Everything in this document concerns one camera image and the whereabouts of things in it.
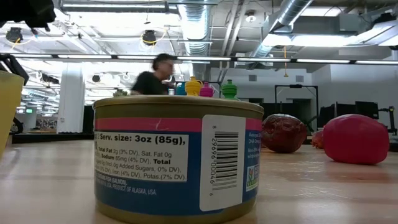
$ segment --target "wooden table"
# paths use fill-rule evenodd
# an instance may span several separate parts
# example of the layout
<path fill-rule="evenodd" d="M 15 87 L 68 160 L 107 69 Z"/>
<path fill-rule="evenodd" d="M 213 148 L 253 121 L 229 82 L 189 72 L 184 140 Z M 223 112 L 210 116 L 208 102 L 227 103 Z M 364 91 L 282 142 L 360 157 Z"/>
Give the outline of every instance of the wooden table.
<path fill-rule="evenodd" d="M 95 210 L 93 142 L 13 145 L 0 163 L 1 224 L 119 223 Z M 261 155 L 256 208 L 230 224 L 397 224 L 398 153 L 378 166 L 322 150 Z"/>

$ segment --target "gold can rim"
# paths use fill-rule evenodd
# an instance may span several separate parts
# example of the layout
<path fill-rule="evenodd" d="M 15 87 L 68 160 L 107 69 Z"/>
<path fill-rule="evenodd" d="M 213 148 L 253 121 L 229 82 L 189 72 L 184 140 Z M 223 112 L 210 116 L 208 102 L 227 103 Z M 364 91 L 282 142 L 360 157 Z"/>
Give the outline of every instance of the gold can rim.
<path fill-rule="evenodd" d="M 264 114 L 264 108 L 254 103 L 235 100 L 214 99 L 202 96 L 169 96 L 169 95 L 140 95 L 140 96 L 117 96 L 94 102 L 94 109 L 110 105 L 128 104 L 173 104 L 173 105 L 203 105 L 222 106 L 251 110 Z"/>

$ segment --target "red ball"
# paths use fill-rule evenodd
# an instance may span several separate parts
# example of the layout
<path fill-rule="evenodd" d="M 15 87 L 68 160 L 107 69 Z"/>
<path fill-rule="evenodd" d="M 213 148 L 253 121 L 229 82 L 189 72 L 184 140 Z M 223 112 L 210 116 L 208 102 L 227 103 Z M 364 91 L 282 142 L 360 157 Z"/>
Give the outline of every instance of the red ball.
<path fill-rule="evenodd" d="M 307 137 L 305 125 L 286 114 L 273 114 L 262 122 L 262 144 L 278 153 L 297 151 Z"/>
<path fill-rule="evenodd" d="M 387 128 L 376 120 L 347 114 L 329 121 L 323 129 L 325 153 L 336 162 L 377 164 L 390 147 Z"/>
<path fill-rule="evenodd" d="M 313 134 L 312 146 L 317 149 L 323 149 L 323 130 L 317 131 Z"/>

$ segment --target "blue can label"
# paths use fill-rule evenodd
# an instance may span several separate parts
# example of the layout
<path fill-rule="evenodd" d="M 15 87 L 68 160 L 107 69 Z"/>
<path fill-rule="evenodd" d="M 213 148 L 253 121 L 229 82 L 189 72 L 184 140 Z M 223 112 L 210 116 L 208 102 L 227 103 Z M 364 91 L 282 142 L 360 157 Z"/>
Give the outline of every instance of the blue can label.
<path fill-rule="evenodd" d="M 261 121 L 97 119 L 95 194 L 111 207 L 149 215 L 221 212 L 256 196 Z"/>

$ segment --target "man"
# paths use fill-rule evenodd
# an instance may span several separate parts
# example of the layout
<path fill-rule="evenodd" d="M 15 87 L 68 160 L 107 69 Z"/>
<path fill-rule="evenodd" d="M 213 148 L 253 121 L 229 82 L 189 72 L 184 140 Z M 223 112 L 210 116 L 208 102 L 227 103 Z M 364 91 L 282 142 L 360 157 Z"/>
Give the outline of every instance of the man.
<path fill-rule="evenodd" d="M 169 86 L 162 81 L 168 80 L 173 74 L 173 56 L 169 54 L 158 55 L 152 68 L 155 72 L 142 72 L 137 77 L 136 83 L 131 88 L 132 95 L 167 95 Z"/>

